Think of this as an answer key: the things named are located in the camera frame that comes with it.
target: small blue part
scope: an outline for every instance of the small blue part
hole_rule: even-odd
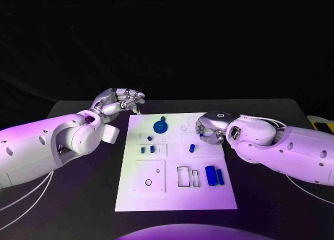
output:
[[[161,120],[153,123],[153,132],[162,134],[168,129],[168,125],[165,123],[165,118],[161,117]]]
[[[224,185],[220,169],[217,169],[215,172],[217,172],[217,177],[218,177],[218,184]]]
[[[218,184],[218,182],[217,182],[217,177],[215,177],[214,166],[207,166],[204,168],[204,172],[205,172],[208,186],[215,186]]]
[[[194,152],[194,144],[189,145],[189,153]]]

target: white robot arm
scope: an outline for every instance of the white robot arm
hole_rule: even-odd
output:
[[[204,129],[213,131],[210,136],[202,135]],[[267,118],[244,115],[233,118],[220,111],[198,118],[195,133],[214,145],[225,138],[246,162],[260,163],[305,182],[334,186],[334,135],[285,126]]]
[[[106,123],[119,111],[139,114],[143,94],[106,89],[89,110],[0,131],[0,189],[22,184],[89,154],[100,140],[113,144],[119,130]]]

